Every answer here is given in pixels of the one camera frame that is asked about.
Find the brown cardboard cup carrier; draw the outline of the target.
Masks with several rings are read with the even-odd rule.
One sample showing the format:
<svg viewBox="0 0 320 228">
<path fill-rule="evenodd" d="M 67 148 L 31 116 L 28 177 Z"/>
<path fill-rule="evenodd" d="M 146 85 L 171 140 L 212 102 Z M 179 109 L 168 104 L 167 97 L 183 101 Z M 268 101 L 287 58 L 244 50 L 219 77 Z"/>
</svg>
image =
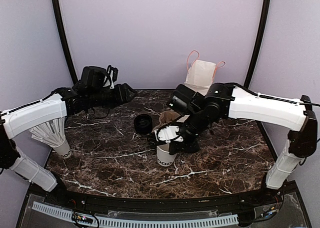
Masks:
<svg viewBox="0 0 320 228">
<path fill-rule="evenodd" d="M 179 116 L 180 115 L 177 112 L 170 111 L 170 110 L 162 112 L 158 119 L 159 124 L 153 128 L 152 132 L 155 132 L 156 129 L 162 127 L 163 125 L 169 124 L 170 122 L 179 118 Z"/>
</svg>

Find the single white paper cup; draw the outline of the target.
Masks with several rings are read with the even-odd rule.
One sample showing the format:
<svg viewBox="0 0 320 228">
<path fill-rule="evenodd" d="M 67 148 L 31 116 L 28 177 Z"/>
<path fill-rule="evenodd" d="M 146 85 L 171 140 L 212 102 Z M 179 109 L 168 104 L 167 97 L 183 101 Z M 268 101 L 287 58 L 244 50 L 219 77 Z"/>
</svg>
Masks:
<svg viewBox="0 0 320 228">
<path fill-rule="evenodd" d="M 158 145 L 156 148 L 157 162 L 163 167 L 169 167 L 173 164 L 177 154 L 171 155 L 169 152 L 170 145 Z"/>
</svg>

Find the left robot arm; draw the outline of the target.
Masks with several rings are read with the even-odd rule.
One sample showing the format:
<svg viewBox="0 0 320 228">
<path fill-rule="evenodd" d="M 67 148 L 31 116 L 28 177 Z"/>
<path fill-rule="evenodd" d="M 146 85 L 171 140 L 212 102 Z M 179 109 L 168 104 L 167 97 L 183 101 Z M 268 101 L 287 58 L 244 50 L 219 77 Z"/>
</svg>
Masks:
<svg viewBox="0 0 320 228">
<path fill-rule="evenodd" d="M 35 140 L 54 149 L 62 158 L 71 150 L 65 136 L 65 119 L 95 107 L 109 109 L 130 102 L 136 91 L 128 84 L 117 84 L 99 89 L 84 85 L 57 88 L 47 97 L 0 114 L 0 168 L 9 169 L 47 192 L 60 206 L 71 201 L 70 194 L 58 186 L 57 178 L 50 171 L 29 158 L 14 142 L 25 131 Z"/>
</svg>

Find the stack of black lids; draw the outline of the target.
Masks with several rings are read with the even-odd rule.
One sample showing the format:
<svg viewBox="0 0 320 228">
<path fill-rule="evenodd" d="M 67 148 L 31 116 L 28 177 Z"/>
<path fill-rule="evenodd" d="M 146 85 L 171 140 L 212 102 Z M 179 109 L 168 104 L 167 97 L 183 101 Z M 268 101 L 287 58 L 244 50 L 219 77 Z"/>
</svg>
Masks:
<svg viewBox="0 0 320 228">
<path fill-rule="evenodd" d="M 138 115 L 134 121 L 134 129 L 136 133 L 141 135 L 146 135 L 153 130 L 153 120 L 152 117 L 147 114 Z"/>
</svg>

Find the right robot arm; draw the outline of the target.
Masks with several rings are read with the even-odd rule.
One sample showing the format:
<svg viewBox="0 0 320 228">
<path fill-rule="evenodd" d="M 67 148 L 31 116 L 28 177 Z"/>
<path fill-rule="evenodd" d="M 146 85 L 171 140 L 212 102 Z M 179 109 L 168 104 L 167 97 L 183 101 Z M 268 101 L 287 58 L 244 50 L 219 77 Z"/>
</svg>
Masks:
<svg viewBox="0 0 320 228">
<path fill-rule="evenodd" d="M 238 83 L 214 83 L 202 95 L 185 85 L 178 85 L 167 106 L 182 118 L 156 129 L 149 141 L 156 145 L 173 144 L 170 154 L 199 150 L 196 138 L 221 119 L 245 119 L 279 125 L 289 129 L 282 153 L 268 171 L 265 185 L 255 194 L 260 205 L 267 204 L 282 187 L 299 162 L 315 153 L 318 121 L 309 96 L 281 98 L 255 93 Z"/>
</svg>

